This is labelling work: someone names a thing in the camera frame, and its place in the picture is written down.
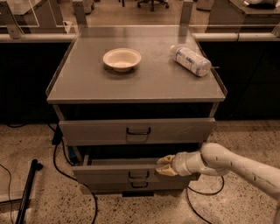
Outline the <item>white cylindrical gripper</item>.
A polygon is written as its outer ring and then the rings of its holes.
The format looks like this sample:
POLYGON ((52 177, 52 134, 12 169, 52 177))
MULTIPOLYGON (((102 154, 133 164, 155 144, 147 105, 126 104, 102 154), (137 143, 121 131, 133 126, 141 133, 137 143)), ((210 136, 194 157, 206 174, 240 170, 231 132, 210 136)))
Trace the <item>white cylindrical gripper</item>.
POLYGON ((156 171, 165 176, 190 176, 194 173, 200 173, 203 170, 204 163, 198 151, 195 152, 179 152, 175 156, 168 155, 161 157, 157 161, 158 167, 156 171))

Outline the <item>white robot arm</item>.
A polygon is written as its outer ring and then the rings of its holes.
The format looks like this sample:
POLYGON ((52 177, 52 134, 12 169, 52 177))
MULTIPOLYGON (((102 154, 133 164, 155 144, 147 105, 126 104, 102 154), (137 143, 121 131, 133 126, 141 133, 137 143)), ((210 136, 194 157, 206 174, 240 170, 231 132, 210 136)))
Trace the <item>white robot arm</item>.
POLYGON ((161 157, 156 171, 165 176, 190 176, 194 173, 223 176, 234 172, 277 201, 273 224, 280 224, 280 170, 234 154, 217 143, 205 143, 199 151, 179 152, 161 157))

